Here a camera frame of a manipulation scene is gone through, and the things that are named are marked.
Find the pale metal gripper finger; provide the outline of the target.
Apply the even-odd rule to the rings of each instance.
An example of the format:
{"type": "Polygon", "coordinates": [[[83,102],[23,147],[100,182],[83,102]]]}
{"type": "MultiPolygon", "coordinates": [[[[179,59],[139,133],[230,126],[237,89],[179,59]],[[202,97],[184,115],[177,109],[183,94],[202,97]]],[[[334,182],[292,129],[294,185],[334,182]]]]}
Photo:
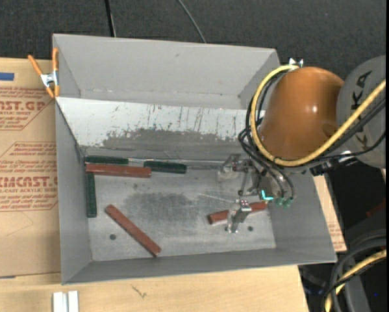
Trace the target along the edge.
{"type": "Polygon", "coordinates": [[[251,214],[251,206],[247,200],[236,200],[229,207],[227,215],[227,231],[237,233],[239,224],[243,223],[248,215],[251,214]]]}
{"type": "Polygon", "coordinates": [[[229,155],[217,172],[217,181],[226,181],[238,177],[241,163],[240,154],[229,155]]]}

